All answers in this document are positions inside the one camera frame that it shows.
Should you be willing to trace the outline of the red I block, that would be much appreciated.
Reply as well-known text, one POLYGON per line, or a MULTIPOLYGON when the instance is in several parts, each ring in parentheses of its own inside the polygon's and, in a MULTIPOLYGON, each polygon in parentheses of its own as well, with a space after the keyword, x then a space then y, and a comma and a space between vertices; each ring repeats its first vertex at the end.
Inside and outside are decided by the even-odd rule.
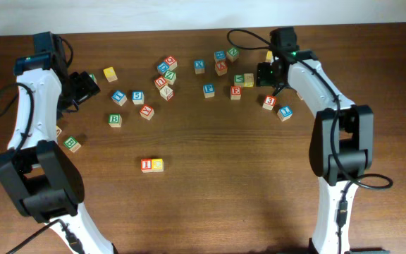
POLYGON ((151 159, 142 159, 141 160, 141 171, 142 171, 142 173, 153 172, 151 159))

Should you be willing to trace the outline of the yellow C block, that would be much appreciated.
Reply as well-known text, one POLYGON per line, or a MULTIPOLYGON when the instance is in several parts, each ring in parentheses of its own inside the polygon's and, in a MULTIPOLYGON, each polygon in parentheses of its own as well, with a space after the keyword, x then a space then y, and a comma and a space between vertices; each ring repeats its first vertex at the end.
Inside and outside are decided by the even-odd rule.
POLYGON ((152 171, 153 172, 162 172, 163 170, 164 170, 163 159, 153 159, 152 160, 152 171))

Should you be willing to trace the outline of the green R block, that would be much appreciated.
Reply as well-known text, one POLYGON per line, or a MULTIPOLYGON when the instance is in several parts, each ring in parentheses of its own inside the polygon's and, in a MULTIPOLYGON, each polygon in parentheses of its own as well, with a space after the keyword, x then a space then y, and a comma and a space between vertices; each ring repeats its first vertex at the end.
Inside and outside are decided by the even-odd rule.
POLYGON ((298 96, 298 98, 302 101, 304 100, 303 97, 301 96, 301 94, 299 92, 296 92, 296 95, 298 96))

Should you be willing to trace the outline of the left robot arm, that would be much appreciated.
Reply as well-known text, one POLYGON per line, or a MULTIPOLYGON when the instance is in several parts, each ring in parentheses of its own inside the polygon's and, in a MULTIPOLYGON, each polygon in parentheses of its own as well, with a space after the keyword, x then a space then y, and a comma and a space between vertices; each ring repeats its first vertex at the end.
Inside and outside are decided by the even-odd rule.
POLYGON ((51 32, 33 37, 32 56, 16 59, 16 127, 0 154, 0 183, 17 211, 52 229, 73 253, 116 253, 92 221, 82 177, 57 143, 56 122, 77 112, 100 89, 87 72, 68 73, 67 41, 51 32))

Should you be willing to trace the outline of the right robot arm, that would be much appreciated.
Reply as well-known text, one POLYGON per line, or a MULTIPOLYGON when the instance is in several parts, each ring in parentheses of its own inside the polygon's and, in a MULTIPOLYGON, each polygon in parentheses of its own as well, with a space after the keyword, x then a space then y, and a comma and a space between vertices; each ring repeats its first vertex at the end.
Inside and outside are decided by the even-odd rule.
POLYGON ((308 253, 349 253, 353 200, 373 159, 374 114, 357 106, 324 73, 311 50, 301 50, 292 27, 278 28, 267 42, 271 63, 259 63, 257 82, 276 93, 291 88, 314 116, 309 162, 319 182, 316 227, 308 253))

